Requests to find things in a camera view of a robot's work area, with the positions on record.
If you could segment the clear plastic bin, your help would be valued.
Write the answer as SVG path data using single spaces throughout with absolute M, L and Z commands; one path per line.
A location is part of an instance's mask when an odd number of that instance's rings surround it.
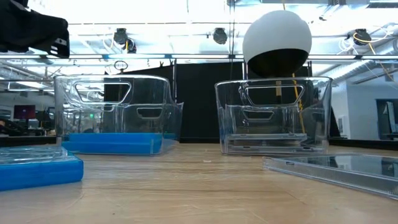
M 307 134 L 301 146 L 322 148 L 306 154 L 227 154 L 290 156 L 324 154 L 331 117 L 331 78 L 292 77 L 233 80 L 215 85 L 221 152 L 230 134 Z
M 55 127 L 61 146 L 73 133 L 175 133 L 180 138 L 183 103 L 172 98 L 166 78 L 65 75 L 54 78 L 54 88 Z M 161 154 L 178 141 L 148 143 L 161 144 Z

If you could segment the white globe table lamp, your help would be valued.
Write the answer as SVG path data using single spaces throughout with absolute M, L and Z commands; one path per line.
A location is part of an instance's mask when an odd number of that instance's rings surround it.
M 255 20 L 243 39 L 244 61 L 261 78 L 292 78 L 311 48 L 309 25 L 286 10 L 271 11 Z

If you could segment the computer monitor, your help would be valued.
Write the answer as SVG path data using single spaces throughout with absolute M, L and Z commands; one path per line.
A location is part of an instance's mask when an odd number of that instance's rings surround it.
M 15 105 L 14 119 L 35 119 L 35 105 Z

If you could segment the black ceiling fixture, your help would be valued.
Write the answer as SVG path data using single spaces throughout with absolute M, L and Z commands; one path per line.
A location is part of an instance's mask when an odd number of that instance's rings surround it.
M 228 39 L 228 36 L 224 28 L 217 27 L 213 32 L 213 40 L 220 45 L 224 45 Z
M 135 54 L 137 52 L 136 44 L 128 37 L 126 28 L 117 28 L 114 33 L 113 40 L 128 54 Z
M 366 45 L 372 41 L 366 29 L 355 29 L 353 39 L 356 45 Z

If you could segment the black backdrop panel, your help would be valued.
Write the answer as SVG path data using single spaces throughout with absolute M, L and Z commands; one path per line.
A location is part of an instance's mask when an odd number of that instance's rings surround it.
M 128 67 L 124 74 L 157 75 L 170 82 L 172 98 L 183 103 L 181 143 L 220 142 L 215 84 L 244 78 L 244 63 L 169 63 Z

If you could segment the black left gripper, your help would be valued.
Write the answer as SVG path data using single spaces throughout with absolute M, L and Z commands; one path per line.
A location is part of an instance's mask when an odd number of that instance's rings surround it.
M 0 0 L 0 52 L 26 53 L 33 48 L 58 58 L 68 58 L 67 20 L 31 10 L 28 2 Z

